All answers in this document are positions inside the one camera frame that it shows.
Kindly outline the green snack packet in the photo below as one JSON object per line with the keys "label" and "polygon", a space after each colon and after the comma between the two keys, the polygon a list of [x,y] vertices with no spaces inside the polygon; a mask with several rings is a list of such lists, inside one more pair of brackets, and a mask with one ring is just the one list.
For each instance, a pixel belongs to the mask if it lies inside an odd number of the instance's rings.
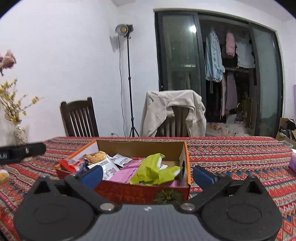
{"label": "green snack packet", "polygon": [[136,173],[130,179],[129,183],[132,185],[158,185],[160,167],[164,157],[165,155],[161,153],[156,153],[146,157],[142,161]]}
{"label": "green snack packet", "polygon": [[181,173],[182,168],[179,166],[168,167],[159,170],[158,175],[152,181],[146,183],[146,185],[161,185],[167,182],[175,180],[175,178]]}

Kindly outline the red blue snack bag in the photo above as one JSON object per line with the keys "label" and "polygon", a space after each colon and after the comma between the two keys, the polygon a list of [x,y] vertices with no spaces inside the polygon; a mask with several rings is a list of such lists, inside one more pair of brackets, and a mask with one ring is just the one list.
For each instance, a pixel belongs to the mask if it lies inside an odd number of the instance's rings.
{"label": "red blue snack bag", "polygon": [[61,159],[60,168],[70,173],[84,173],[89,170],[89,162],[85,158],[80,159]]}

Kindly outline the gold snack packet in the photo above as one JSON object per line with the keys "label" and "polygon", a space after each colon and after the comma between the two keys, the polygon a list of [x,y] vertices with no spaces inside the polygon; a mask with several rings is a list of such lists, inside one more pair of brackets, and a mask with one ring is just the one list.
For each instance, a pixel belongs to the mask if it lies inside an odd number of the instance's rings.
{"label": "gold snack packet", "polygon": [[95,164],[106,159],[106,153],[103,151],[99,151],[96,153],[84,155],[84,158],[87,159],[90,163]]}

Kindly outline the pink snack packet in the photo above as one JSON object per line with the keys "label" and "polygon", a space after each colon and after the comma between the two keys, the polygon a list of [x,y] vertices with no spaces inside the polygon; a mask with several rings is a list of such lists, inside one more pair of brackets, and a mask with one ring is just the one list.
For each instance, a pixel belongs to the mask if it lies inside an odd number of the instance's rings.
{"label": "pink snack packet", "polygon": [[129,183],[133,175],[137,172],[140,165],[142,164],[144,158],[132,160],[127,164],[124,164],[124,167],[117,171],[110,179],[111,182],[117,183]]}

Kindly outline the green snack packet in box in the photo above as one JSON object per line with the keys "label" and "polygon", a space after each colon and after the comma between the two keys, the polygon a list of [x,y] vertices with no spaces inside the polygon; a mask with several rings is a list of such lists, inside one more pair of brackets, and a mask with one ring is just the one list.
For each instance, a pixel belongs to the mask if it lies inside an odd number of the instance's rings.
{"label": "green snack packet in box", "polygon": [[146,185],[161,185],[167,182],[175,180],[175,178],[181,173],[182,168],[179,166],[168,167],[159,170],[158,175],[152,181],[146,183]]}

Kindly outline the chair with beige jacket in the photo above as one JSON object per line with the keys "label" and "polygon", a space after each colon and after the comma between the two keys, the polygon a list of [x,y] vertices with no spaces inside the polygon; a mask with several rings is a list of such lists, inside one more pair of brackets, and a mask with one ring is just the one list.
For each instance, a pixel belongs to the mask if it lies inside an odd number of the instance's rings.
{"label": "chair with beige jacket", "polygon": [[165,121],[159,126],[156,137],[188,137],[186,118],[189,109],[181,106],[172,106]]}

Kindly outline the colourful patterned tablecloth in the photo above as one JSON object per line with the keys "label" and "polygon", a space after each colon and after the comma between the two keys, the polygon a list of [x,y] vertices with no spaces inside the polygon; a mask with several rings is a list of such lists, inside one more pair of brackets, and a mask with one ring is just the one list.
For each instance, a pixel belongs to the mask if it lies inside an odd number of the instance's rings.
{"label": "colourful patterned tablecloth", "polygon": [[[41,175],[57,178],[55,166],[88,145],[92,138],[56,137],[45,142],[46,152],[30,161],[3,165],[10,180],[1,185],[1,232],[7,240],[18,240],[14,212]],[[295,173],[289,168],[292,150],[270,137],[185,138],[191,166],[213,173],[226,173],[235,180],[252,174],[260,179],[282,216],[277,240],[295,240]]]}

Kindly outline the black light stand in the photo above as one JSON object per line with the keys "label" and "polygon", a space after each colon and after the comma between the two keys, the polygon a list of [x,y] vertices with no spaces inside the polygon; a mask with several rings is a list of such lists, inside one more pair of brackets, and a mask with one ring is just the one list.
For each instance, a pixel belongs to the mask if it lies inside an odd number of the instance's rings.
{"label": "black light stand", "polygon": [[138,131],[135,128],[134,124],[134,114],[133,114],[133,102],[132,102],[132,82],[131,82],[131,72],[130,72],[130,35],[126,35],[127,42],[127,65],[128,65],[128,86],[129,86],[129,102],[130,102],[130,115],[131,115],[131,129],[130,137],[139,137]]}

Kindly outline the purple tissue pack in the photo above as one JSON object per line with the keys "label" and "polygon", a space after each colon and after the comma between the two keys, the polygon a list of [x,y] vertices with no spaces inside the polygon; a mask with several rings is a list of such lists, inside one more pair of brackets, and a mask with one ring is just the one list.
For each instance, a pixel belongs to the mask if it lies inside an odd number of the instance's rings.
{"label": "purple tissue pack", "polygon": [[290,163],[289,163],[289,168],[296,173],[296,153],[292,153]]}

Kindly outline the cardboard box on floor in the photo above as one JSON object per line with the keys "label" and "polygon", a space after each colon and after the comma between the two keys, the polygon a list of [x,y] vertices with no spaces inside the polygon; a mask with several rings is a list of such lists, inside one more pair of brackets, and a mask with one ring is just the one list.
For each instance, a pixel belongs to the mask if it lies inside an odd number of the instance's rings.
{"label": "cardboard box on floor", "polygon": [[295,122],[289,118],[280,118],[276,140],[295,149]]}

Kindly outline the pink artificial roses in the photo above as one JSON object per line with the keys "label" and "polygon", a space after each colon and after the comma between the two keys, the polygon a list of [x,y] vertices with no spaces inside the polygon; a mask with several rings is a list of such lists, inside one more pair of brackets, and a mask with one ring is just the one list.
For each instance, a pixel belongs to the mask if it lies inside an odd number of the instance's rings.
{"label": "pink artificial roses", "polygon": [[1,76],[4,76],[3,71],[5,69],[11,69],[16,64],[16,58],[11,50],[8,50],[4,56],[1,56],[0,72]]}

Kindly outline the light blue hanging shirt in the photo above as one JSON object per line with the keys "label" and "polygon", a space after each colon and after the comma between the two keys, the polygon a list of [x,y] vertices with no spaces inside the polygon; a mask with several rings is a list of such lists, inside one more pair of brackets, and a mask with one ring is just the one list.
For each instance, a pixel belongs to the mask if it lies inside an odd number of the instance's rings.
{"label": "light blue hanging shirt", "polygon": [[206,38],[205,51],[205,76],[206,80],[220,82],[222,80],[225,68],[222,64],[222,53],[218,36],[214,28],[211,28],[210,33]]}

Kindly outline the dark sliding wardrobe door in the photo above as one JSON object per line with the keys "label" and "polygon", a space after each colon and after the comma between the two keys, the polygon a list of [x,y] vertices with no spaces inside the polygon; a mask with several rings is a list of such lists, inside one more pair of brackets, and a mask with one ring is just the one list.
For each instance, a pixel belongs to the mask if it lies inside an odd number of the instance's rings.
{"label": "dark sliding wardrobe door", "polygon": [[159,89],[194,90],[205,87],[204,52],[198,15],[194,11],[157,11]]}

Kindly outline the white hanging garment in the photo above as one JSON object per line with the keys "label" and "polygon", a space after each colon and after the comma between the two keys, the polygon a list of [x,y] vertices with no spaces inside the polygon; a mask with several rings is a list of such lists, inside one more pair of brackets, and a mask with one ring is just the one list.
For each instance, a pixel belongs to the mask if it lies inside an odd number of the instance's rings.
{"label": "white hanging garment", "polygon": [[240,37],[236,36],[236,54],[237,54],[237,66],[242,68],[255,68],[255,59],[252,54],[253,48],[250,44],[249,35]]}

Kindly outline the pink hanging garment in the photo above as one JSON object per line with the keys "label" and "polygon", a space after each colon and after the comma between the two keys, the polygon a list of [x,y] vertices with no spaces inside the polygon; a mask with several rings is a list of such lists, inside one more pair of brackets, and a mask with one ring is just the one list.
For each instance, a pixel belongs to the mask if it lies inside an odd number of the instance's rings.
{"label": "pink hanging garment", "polygon": [[226,34],[225,52],[228,58],[233,58],[235,55],[235,37],[231,32]]}

